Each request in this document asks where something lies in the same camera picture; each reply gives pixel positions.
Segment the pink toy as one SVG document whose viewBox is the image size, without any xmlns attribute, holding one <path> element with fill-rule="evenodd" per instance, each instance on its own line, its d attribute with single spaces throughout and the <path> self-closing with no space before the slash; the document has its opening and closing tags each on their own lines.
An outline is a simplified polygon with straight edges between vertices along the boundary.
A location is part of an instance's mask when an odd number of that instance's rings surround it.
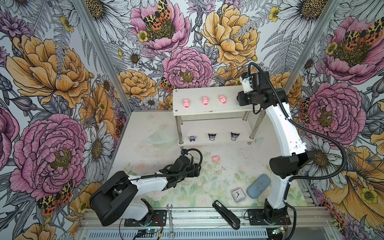
<svg viewBox="0 0 384 240">
<path fill-rule="evenodd" d="M 220 99 L 220 102 L 221 102 L 222 104 L 226 104 L 226 103 L 227 103 L 227 97 L 226 97 L 226 96 L 224 96 L 224 95 L 220 95 L 219 99 Z"/>
<path fill-rule="evenodd" d="M 208 99 L 208 97 L 203 97 L 203 98 L 202 98 L 202 103 L 203 103 L 204 106 L 207 106 L 207 105 L 209 104 L 209 99 Z"/>
<path fill-rule="evenodd" d="M 219 156 L 213 156 L 213 157 L 212 157 L 212 161 L 215 162 L 215 163 L 220 162 L 220 160 L 221 160 L 221 159 L 220 159 Z"/>
<path fill-rule="evenodd" d="M 185 99 L 184 101 L 183 101 L 183 106 L 184 106 L 184 108 L 186 108 L 186 109 L 188 109 L 189 107 L 190 107 L 190 101 L 188 100 L 188 99 Z"/>
</svg>

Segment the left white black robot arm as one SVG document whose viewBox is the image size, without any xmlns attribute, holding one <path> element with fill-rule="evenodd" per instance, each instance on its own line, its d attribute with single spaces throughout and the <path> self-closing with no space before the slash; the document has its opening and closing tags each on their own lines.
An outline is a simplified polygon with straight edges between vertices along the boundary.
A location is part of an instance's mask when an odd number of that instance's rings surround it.
<svg viewBox="0 0 384 240">
<path fill-rule="evenodd" d="M 124 171 L 118 171 L 91 195 L 90 207 L 104 227 L 119 219 L 148 226 L 157 217 L 149 202 L 139 199 L 139 196 L 166 191 L 186 178 L 198 177 L 202 163 L 202 153 L 189 149 L 182 150 L 173 164 L 151 175 L 129 176 Z"/>
</svg>

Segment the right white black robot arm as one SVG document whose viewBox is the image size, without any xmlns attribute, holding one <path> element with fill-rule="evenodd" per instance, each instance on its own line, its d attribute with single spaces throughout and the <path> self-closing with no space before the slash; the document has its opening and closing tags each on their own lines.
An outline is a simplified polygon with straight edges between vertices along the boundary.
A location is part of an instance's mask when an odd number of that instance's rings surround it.
<svg viewBox="0 0 384 240">
<path fill-rule="evenodd" d="M 276 89 L 269 80 L 267 72 L 244 73 L 241 80 L 243 90 L 238 93 L 240 106 L 260 106 L 266 112 L 279 140 L 281 154 L 270 159 L 274 173 L 271 192 L 265 200 L 261 212 L 249 212 L 250 221 L 262 224 L 290 224 L 287 196 L 291 186 L 290 179 L 314 159 L 313 151 L 308 151 L 296 127 L 290 122 L 290 105 L 283 89 Z"/>
</svg>

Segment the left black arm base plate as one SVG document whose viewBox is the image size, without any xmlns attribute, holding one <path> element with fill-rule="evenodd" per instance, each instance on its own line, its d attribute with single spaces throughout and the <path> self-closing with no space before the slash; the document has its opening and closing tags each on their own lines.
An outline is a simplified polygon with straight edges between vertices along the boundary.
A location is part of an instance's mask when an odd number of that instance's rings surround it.
<svg viewBox="0 0 384 240">
<path fill-rule="evenodd" d="M 125 227 L 165 227 L 167 223 L 167 210 L 153 210 L 144 216 L 140 221 L 125 219 Z"/>
</svg>

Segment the green circuit board left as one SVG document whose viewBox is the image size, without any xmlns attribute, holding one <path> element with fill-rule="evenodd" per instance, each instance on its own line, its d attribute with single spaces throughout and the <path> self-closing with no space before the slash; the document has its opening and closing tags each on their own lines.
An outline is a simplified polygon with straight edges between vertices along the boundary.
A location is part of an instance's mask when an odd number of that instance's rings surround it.
<svg viewBox="0 0 384 240">
<path fill-rule="evenodd" d="M 160 234 L 162 232 L 162 229 L 143 229 L 138 230 L 138 235 L 155 235 Z"/>
</svg>

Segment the small square white clock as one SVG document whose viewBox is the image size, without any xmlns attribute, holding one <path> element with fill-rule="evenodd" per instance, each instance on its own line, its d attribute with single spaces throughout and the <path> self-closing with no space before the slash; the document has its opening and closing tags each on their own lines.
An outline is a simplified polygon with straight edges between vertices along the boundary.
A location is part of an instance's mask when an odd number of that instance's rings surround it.
<svg viewBox="0 0 384 240">
<path fill-rule="evenodd" d="M 244 201 L 246 199 L 246 194 L 241 188 L 236 188 L 231 191 L 231 195 L 236 203 Z"/>
</svg>

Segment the green circuit board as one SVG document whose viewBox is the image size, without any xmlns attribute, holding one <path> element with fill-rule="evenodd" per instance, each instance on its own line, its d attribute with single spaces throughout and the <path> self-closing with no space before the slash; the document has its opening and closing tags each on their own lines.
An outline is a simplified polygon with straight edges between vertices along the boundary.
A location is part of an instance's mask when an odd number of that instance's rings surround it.
<svg viewBox="0 0 384 240">
<path fill-rule="evenodd" d="M 279 235 L 279 234 L 284 234 L 285 232 L 286 231 L 285 231 L 284 227 L 279 227 L 279 228 L 273 229 L 271 234 L 272 235 Z"/>
<path fill-rule="evenodd" d="M 160 234 L 162 232 L 162 229 L 143 229 L 138 230 L 138 235 L 155 235 Z"/>
</svg>

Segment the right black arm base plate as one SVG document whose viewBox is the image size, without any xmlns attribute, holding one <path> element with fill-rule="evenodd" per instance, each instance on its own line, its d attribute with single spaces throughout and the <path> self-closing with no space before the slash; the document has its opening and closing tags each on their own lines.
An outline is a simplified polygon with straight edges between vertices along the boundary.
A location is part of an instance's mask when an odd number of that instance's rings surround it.
<svg viewBox="0 0 384 240">
<path fill-rule="evenodd" d="M 287 209 L 271 211 L 269 209 L 248 209 L 244 218 L 248 219 L 251 226 L 289 226 L 292 224 Z"/>
</svg>

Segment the black white kuromi toy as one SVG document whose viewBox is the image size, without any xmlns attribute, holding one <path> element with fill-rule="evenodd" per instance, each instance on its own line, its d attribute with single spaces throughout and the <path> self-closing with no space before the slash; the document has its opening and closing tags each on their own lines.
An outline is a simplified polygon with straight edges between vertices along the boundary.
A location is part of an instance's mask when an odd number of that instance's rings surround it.
<svg viewBox="0 0 384 240">
<path fill-rule="evenodd" d="M 217 134 L 208 134 L 208 136 L 209 136 L 209 141 L 214 142 L 216 140 Z"/>
</svg>

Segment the silver wrench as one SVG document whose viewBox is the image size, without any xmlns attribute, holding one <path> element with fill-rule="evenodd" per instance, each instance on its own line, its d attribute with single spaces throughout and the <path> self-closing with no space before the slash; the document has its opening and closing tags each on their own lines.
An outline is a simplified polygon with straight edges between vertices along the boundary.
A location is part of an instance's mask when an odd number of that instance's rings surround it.
<svg viewBox="0 0 384 240">
<path fill-rule="evenodd" d="M 173 205 L 167 204 L 167 210 L 168 210 L 168 216 L 169 216 L 169 231 L 170 231 L 169 238 L 173 240 L 176 235 L 174 233 L 172 209 L 173 209 Z"/>
</svg>

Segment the green circuit board right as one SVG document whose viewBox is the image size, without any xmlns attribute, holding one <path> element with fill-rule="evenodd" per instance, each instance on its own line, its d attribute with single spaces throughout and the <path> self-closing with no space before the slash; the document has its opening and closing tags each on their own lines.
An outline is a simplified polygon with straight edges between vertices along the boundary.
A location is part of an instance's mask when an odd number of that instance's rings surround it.
<svg viewBox="0 0 384 240">
<path fill-rule="evenodd" d="M 272 235 L 279 235 L 279 234 L 284 234 L 285 232 L 286 231 L 285 231 L 284 227 L 279 227 L 279 228 L 273 229 L 271 234 Z"/>
</svg>

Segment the black stapler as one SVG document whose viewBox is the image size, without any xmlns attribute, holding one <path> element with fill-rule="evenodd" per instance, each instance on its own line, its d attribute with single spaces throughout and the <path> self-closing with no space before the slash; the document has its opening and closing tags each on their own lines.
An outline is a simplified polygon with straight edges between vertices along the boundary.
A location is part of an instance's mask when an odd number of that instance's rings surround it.
<svg viewBox="0 0 384 240">
<path fill-rule="evenodd" d="M 241 221 L 232 211 L 227 209 L 218 200 L 214 201 L 212 206 L 234 230 L 240 229 Z"/>
</svg>

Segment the aluminium front rail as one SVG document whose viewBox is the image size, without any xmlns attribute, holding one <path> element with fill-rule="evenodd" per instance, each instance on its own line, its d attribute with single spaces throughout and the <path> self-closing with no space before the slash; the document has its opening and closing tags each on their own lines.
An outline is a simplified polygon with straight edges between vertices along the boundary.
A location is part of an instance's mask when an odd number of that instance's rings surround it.
<svg viewBox="0 0 384 240">
<path fill-rule="evenodd" d="M 289 226 L 251 226 L 245 219 L 247 208 L 230 208 L 241 221 L 234 230 L 212 207 L 173 208 L 173 225 L 176 240 L 279 240 L 294 230 L 294 240 L 341 240 L 342 235 L 324 207 L 296 207 L 297 220 Z M 96 214 L 88 211 L 79 227 L 77 240 L 170 240 L 169 219 L 165 227 L 125 227 L 118 220 L 103 227 Z M 284 227 L 285 233 L 272 235 L 273 229 Z M 138 230 L 162 229 L 160 234 L 138 235 Z"/>
</svg>

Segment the white two-tier shelf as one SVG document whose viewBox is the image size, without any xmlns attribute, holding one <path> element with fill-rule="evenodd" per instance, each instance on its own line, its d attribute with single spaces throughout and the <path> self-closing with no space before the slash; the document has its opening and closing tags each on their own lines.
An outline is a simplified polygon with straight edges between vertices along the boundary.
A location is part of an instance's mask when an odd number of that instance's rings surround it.
<svg viewBox="0 0 384 240">
<path fill-rule="evenodd" d="M 259 107 L 240 106 L 237 96 L 242 90 L 242 86 L 175 89 L 173 115 L 179 146 L 256 142 L 258 138 L 253 130 L 257 121 L 255 113 Z M 220 95 L 227 97 L 226 104 L 220 102 Z M 207 106 L 202 103 L 203 97 L 209 99 Z M 188 109 L 183 106 L 185 99 L 191 103 Z M 237 141 L 231 140 L 231 132 L 240 134 Z M 216 140 L 210 142 L 208 134 L 217 134 Z M 196 141 L 190 142 L 189 136 L 196 136 Z"/>
</svg>

